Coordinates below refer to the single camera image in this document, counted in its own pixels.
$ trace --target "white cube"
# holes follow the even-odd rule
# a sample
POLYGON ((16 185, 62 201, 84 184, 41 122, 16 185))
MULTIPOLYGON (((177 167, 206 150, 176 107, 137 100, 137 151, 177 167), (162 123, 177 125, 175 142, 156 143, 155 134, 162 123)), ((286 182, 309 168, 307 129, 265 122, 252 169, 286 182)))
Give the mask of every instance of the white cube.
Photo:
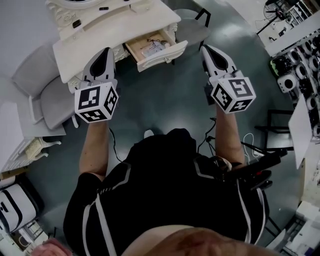
POLYGON ((88 86, 75 91, 75 112, 87 123, 110 120, 118 98, 112 82, 88 86))
POLYGON ((256 98, 248 77, 209 79, 211 97, 225 113, 245 111, 256 98))

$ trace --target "forearm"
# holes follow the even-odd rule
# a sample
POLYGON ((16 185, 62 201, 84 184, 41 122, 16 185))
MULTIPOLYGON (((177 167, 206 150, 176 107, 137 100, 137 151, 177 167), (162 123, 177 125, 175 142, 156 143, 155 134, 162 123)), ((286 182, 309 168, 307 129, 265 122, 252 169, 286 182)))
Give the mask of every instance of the forearm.
POLYGON ((109 126, 107 121, 89 124, 82 149, 80 173, 105 176, 109 158, 109 126))
POLYGON ((245 154, 238 133, 235 114, 225 114, 216 106, 216 155, 230 163, 245 163, 245 154))

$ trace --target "gray chair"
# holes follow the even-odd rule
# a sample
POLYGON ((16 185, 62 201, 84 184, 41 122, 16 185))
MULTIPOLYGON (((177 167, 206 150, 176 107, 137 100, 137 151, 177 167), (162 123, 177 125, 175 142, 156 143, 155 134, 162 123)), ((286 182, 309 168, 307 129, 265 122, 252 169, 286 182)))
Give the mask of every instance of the gray chair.
POLYGON ((188 46, 195 45, 199 42, 199 50, 204 44, 205 39, 210 35, 208 29, 211 13, 201 7, 193 0, 162 0, 170 9, 178 11, 181 9, 191 10, 197 13, 195 18, 181 17, 181 21, 178 23, 178 29, 175 32, 175 38, 177 42, 187 40, 188 46), (206 14, 205 24, 199 22, 200 17, 206 14))
POLYGON ((72 118, 74 126, 75 96, 62 83, 52 44, 37 48, 19 66, 12 80, 29 97, 29 109, 34 124, 44 119, 53 130, 72 118))

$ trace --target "desk drawer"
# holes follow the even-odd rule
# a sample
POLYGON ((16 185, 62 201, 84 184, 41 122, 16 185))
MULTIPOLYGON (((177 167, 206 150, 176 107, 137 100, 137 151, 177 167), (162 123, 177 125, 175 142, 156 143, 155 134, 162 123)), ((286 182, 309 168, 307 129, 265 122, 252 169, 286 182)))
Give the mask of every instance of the desk drawer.
POLYGON ((137 62, 136 65, 139 72, 159 63, 170 63, 171 60, 178 58, 184 53, 187 44, 188 41, 176 43, 164 29, 141 35, 125 43, 127 49, 137 62), (170 46, 158 52, 150 50, 154 43, 159 44, 159 41, 166 41, 170 46))

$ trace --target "white ornate furniture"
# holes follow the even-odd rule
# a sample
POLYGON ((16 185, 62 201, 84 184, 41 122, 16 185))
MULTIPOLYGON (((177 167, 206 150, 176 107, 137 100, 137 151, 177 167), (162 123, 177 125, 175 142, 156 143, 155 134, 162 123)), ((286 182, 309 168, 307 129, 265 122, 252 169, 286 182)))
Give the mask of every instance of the white ornate furniture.
POLYGON ((175 42, 181 18, 161 0, 47 0, 46 5, 58 26, 60 40, 53 50, 61 80, 69 87, 80 85, 85 65, 105 47, 113 49, 116 62, 131 54, 141 72, 171 62, 188 44, 175 42), (81 24, 73 26, 78 20, 81 24), (169 45, 145 56, 140 46, 150 37, 169 45))

